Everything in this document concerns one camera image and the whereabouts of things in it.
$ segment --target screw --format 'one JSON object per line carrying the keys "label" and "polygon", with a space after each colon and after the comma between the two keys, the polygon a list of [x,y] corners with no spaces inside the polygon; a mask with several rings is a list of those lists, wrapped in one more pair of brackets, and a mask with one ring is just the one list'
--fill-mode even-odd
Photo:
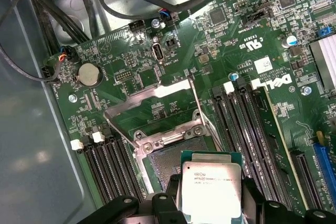
{"label": "screw", "polygon": [[145,143],[142,146],[143,152],[145,152],[146,154],[151,153],[153,150],[152,144],[151,143]]}
{"label": "screw", "polygon": [[75,94],[69,95],[68,99],[69,99],[69,102],[71,103],[77,102],[77,96]]}
{"label": "screw", "polygon": [[311,92],[313,92],[313,89],[311,87],[309,87],[309,86],[303,86],[301,88],[301,94],[302,95],[310,95]]}
{"label": "screw", "polygon": [[159,42],[159,38],[158,38],[157,36],[154,36],[154,37],[153,37],[153,42],[154,42],[154,43],[158,43],[158,42]]}
{"label": "screw", "polygon": [[200,135],[202,135],[202,134],[203,134],[203,129],[202,129],[202,127],[197,126],[197,127],[194,129],[194,134],[195,134],[196,136],[200,136]]}
{"label": "screw", "polygon": [[314,212],[314,215],[317,216],[317,217],[320,217],[320,218],[325,218],[326,215],[320,211],[315,211]]}
{"label": "screw", "polygon": [[269,205],[271,207],[274,207],[274,208],[279,208],[280,207],[280,205],[278,203],[276,203],[276,202],[270,202]]}
{"label": "screw", "polygon": [[136,137],[137,139],[141,139],[141,138],[142,138],[142,134],[141,134],[141,132],[137,132],[137,133],[135,134],[135,137]]}
{"label": "screw", "polygon": [[152,20],[151,25],[153,28],[158,29],[160,28],[160,20],[155,18]]}

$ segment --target blue pcie slot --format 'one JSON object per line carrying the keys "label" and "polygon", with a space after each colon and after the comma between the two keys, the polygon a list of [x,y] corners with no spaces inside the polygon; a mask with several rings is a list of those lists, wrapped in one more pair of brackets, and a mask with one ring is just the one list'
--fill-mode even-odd
{"label": "blue pcie slot", "polygon": [[313,144],[322,174],[327,185],[331,201],[336,206],[336,177],[328,157],[329,148],[318,143]]}

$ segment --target ram slot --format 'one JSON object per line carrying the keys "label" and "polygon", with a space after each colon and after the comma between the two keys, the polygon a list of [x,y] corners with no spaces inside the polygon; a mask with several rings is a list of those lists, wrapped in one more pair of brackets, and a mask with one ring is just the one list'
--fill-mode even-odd
{"label": "ram slot", "polygon": [[328,156],[329,148],[316,143],[313,145],[316,157],[319,161],[325,184],[328,188],[329,195],[333,206],[336,206],[336,176],[332,168],[330,157]]}
{"label": "ram slot", "polygon": [[124,177],[123,177],[123,172],[119,166],[119,161],[117,159],[117,156],[114,152],[112,143],[107,143],[106,144],[106,151],[108,152],[109,157],[112,159],[112,169],[115,172],[116,175],[116,181],[117,184],[119,185],[120,188],[120,193],[121,195],[130,195],[131,191],[130,188],[127,184],[127,181],[125,181]]}
{"label": "ram slot", "polygon": [[251,153],[256,154],[252,155],[253,163],[255,165],[257,176],[259,175],[264,196],[266,199],[277,200],[275,191],[272,187],[272,183],[270,181],[270,177],[268,175],[263,160],[263,155],[258,148],[258,140],[256,139],[256,136],[254,134],[253,127],[249,121],[249,117],[247,115],[247,111],[244,107],[240,94],[239,92],[238,95],[236,95],[235,93],[230,93],[228,96],[235,111],[236,117],[239,120],[239,127],[244,136],[248,149]]}
{"label": "ram slot", "polygon": [[123,160],[125,161],[125,164],[126,164],[126,169],[128,171],[129,177],[131,178],[131,185],[133,187],[134,194],[135,194],[136,198],[140,202],[142,202],[142,200],[144,200],[144,198],[145,198],[145,194],[141,190],[141,186],[140,186],[139,180],[136,176],[134,167],[133,167],[132,162],[131,162],[131,158],[130,158],[129,153],[128,153],[127,148],[126,148],[126,145],[123,141],[118,141],[117,143],[119,144],[119,148],[121,150]]}
{"label": "ram slot", "polygon": [[263,187],[260,183],[260,176],[257,176],[251,153],[245,143],[238,118],[236,117],[227,95],[221,91],[220,87],[213,88],[212,92],[214,95],[214,106],[221,126],[224,129],[225,140],[230,142],[230,146],[235,146],[232,147],[231,150],[242,153],[245,162],[245,165],[243,166],[244,176],[252,177],[255,180],[258,189],[263,191]]}
{"label": "ram slot", "polygon": [[272,154],[272,151],[267,144],[266,135],[261,123],[261,119],[256,110],[255,101],[252,99],[249,90],[245,88],[241,88],[240,97],[242,98],[241,102],[244,104],[244,107],[247,112],[247,116],[250,120],[252,130],[257,139],[256,146],[259,149],[259,153],[261,154],[261,160],[265,162],[265,168],[267,171],[268,178],[274,188],[274,192],[276,194],[277,200],[292,208],[291,201],[289,199],[289,195],[286,191],[284,181],[282,180],[279,170],[277,169],[277,165],[275,163],[275,157]]}
{"label": "ram slot", "polygon": [[99,150],[99,154],[101,159],[103,160],[104,167],[108,174],[108,180],[111,183],[113,193],[115,196],[123,195],[123,193],[120,190],[120,184],[117,181],[117,172],[115,171],[113,167],[113,160],[111,158],[110,153],[108,152],[108,148],[105,144],[102,144],[97,147],[97,150]]}
{"label": "ram slot", "polygon": [[88,149],[84,151],[85,158],[89,164],[90,170],[93,174],[93,178],[96,182],[98,192],[102,198],[104,204],[112,200],[109,190],[106,186],[105,178],[102,174],[101,167],[96,159],[94,150]]}
{"label": "ram slot", "polygon": [[92,152],[93,152],[94,157],[97,160],[97,163],[99,164],[102,176],[104,177],[105,185],[110,193],[110,196],[112,197],[112,199],[114,199],[118,196],[118,192],[115,189],[115,184],[114,184],[112,175],[104,160],[104,153],[99,147],[96,147],[95,149],[93,149]]}
{"label": "ram slot", "polygon": [[306,155],[296,150],[291,152],[291,157],[309,209],[323,209],[319,192],[310,173]]}
{"label": "ram slot", "polygon": [[144,199],[144,194],[140,189],[140,183],[136,177],[124,143],[121,140],[114,141],[112,146],[130,195],[136,197],[139,201],[142,201]]}

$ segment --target motherboard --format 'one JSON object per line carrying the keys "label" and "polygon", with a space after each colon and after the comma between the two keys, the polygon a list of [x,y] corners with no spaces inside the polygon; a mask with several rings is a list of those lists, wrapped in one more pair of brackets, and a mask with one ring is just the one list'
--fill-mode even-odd
{"label": "motherboard", "polygon": [[240,152],[268,200],[335,212],[335,2],[210,0],[65,47],[52,88],[97,207],[165,190],[191,150]]}

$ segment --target green circuit board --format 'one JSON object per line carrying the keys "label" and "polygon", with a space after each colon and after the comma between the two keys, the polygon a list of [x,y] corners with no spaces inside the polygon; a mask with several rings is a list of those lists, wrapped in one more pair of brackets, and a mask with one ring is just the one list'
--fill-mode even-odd
{"label": "green circuit board", "polygon": [[[262,8],[271,9],[272,17],[248,26],[244,24],[246,17]],[[293,210],[303,214],[307,203],[302,199],[285,150],[305,153],[323,208],[335,212],[312,144],[319,141],[317,132],[321,131],[323,144],[331,150],[331,160],[336,160],[330,123],[336,116],[333,109],[336,102],[329,99],[333,91],[323,87],[309,47],[319,39],[319,30],[330,27],[334,31],[336,28],[335,0],[211,0],[171,16],[172,24],[163,29],[153,29],[151,20],[145,20],[143,29],[136,32],[126,26],[76,47],[81,63],[66,60],[59,81],[53,84],[71,140],[92,134],[95,126],[107,125],[104,111],[123,103],[131,95],[159,83],[169,86],[192,76],[202,111],[216,126],[227,148],[211,90],[229,82],[229,75],[236,73],[247,84],[252,80],[266,83],[262,100],[269,103],[268,114],[261,111],[260,116],[265,128],[271,125],[274,129],[279,125],[282,137],[278,139],[284,141],[285,148],[277,155],[286,160],[290,170],[291,185],[287,188],[293,190]],[[294,56],[290,49],[282,46],[289,35],[297,37],[301,49],[298,55]],[[161,45],[162,61],[154,56],[154,43]],[[51,66],[57,57],[50,58],[46,65]],[[80,66],[88,62],[99,66],[102,74],[101,83],[96,87],[85,87],[76,79]],[[311,94],[303,95],[304,87],[310,87]],[[77,102],[69,102],[71,94],[78,98]],[[146,99],[115,120],[133,139],[137,130],[152,135],[188,122],[196,109],[192,90],[182,90],[163,98]],[[205,142],[207,149],[213,151],[212,141]],[[141,173],[132,158],[132,148],[127,147],[127,152],[141,191],[146,194]],[[79,159],[97,207],[100,207],[103,201],[83,153],[79,153]],[[154,191],[162,190],[151,164],[145,165],[150,171]]]}

